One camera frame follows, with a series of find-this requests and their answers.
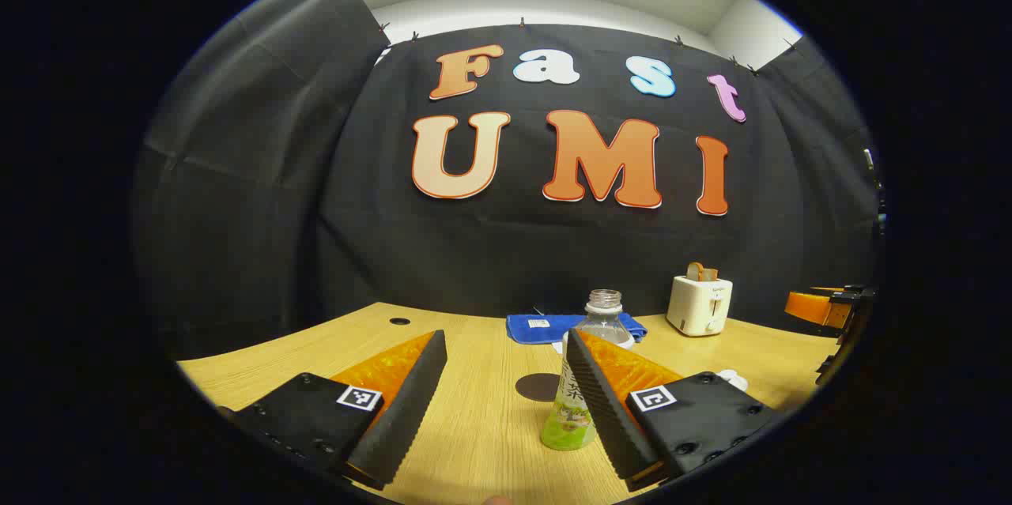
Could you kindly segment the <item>clear water bottle green tea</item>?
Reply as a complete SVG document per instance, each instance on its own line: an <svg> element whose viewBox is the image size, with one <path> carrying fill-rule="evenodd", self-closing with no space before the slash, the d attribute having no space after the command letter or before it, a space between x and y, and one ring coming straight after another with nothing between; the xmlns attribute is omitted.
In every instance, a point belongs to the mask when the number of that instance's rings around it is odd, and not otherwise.
<svg viewBox="0 0 1012 505"><path fill-rule="evenodd" d="M542 444L550 450L581 450L595 437L590 412L567 360L570 329L582 330L619 347L629 348L635 344L635 338L622 324L622 312L620 292L611 289L592 290L585 304L585 314L579 315L566 328L561 339L559 386L541 432Z"/></svg>

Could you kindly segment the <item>dark round coaster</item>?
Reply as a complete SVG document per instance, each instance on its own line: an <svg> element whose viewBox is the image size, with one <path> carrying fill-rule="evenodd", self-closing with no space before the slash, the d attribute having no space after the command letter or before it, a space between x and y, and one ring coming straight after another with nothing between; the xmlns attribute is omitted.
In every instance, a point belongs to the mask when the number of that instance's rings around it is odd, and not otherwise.
<svg viewBox="0 0 1012 505"><path fill-rule="evenodd" d="M515 390L522 398L538 403L552 403L557 396L559 382L557 373L529 373L517 378Z"/></svg>

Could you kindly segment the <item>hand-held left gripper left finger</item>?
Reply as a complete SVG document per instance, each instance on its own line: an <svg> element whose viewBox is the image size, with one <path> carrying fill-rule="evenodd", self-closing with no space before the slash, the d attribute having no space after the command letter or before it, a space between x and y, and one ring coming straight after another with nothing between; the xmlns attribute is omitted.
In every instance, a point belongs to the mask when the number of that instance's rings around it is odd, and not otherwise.
<svg viewBox="0 0 1012 505"><path fill-rule="evenodd" d="M290 461L383 490L417 437L446 361L445 333L435 330L330 378L296 373L253 403L218 412Z"/></svg>

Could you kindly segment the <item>blue towel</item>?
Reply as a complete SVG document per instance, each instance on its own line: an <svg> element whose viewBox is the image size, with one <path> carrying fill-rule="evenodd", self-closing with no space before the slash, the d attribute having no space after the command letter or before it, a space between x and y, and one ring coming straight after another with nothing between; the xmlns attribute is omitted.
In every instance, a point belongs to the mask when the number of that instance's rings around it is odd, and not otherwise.
<svg viewBox="0 0 1012 505"><path fill-rule="evenodd" d="M591 318L587 318L586 314L513 314L507 315L506 328L509 338L518 344L547 345L561 343L570 329L586 321L589 321L596 331L611 327L625 329L625 332L615 333L608 330L604 335L612 343L625 347L642 341L647 335L647 329L628 313L620 313L615 317L592 315Z"/></svg>

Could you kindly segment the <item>white toaster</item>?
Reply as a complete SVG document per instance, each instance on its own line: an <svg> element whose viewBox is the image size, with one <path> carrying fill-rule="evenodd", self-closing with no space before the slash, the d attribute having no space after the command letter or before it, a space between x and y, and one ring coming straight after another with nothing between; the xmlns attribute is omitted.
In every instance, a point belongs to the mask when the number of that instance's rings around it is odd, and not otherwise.
<svg viewBox="0 0 1012 505"><path fill-rule="evenodd" d="M672 281L666 320L687 337L706 337L723 332L729 315L733 282L693 281L676 276Z"/></svg>

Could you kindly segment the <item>black backdrop cloth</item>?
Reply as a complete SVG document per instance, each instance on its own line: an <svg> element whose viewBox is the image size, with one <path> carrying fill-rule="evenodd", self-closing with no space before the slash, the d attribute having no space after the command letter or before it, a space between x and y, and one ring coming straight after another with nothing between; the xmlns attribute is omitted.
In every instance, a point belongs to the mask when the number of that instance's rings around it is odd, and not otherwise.
<svg viewBox="0 0 1012 505"><path fill-rule="evenodd" d="M614 28L390 44L364 0L259 0L178 73L141 144L134 245L177 360L383 301L499 318L699 261L731 317L809 333L791 290L864 283L863 117L800 40L750 73Z"/></svg>

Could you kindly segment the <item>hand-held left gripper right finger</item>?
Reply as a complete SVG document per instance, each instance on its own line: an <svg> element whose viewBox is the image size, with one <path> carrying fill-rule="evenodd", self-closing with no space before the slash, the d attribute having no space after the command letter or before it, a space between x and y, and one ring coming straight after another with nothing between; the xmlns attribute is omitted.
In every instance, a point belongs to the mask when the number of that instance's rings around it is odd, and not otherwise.
<svg viewBox="0 0 1012 505"><path fill-rule="evenodd" d="M632 492L730 457L781 420L715 372L682 376L582 330L568 333L566 361L605 454Z"/></svg>

